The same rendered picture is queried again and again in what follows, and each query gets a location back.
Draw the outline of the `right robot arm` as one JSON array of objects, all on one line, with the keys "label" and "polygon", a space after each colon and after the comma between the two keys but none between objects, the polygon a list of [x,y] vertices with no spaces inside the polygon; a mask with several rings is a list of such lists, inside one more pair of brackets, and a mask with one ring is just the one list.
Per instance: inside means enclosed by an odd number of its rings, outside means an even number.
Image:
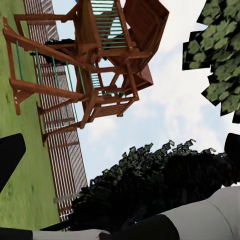
[{"label": "right robot arm", "polygon": [[240,186],[165,211],[110,234],[102,229],[42,231],[0,228],[0,240],[240,240]]}]

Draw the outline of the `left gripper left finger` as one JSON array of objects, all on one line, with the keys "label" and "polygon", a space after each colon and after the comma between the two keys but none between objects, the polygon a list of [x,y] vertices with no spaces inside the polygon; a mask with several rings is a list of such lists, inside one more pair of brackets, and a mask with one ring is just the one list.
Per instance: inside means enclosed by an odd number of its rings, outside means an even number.
[{"label": "left gripper left finger", "polygon": [[25,152],[22,133],[0,138],[0,194]]}]

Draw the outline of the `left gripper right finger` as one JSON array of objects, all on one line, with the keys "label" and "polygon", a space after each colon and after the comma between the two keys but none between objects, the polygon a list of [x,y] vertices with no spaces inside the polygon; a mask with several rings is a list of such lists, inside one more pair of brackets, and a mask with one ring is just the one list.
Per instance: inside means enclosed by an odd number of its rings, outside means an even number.
[{"label": "left gripper right finger", "polygon": [[228,133],[224,151],[240,173],[240,135]]}]

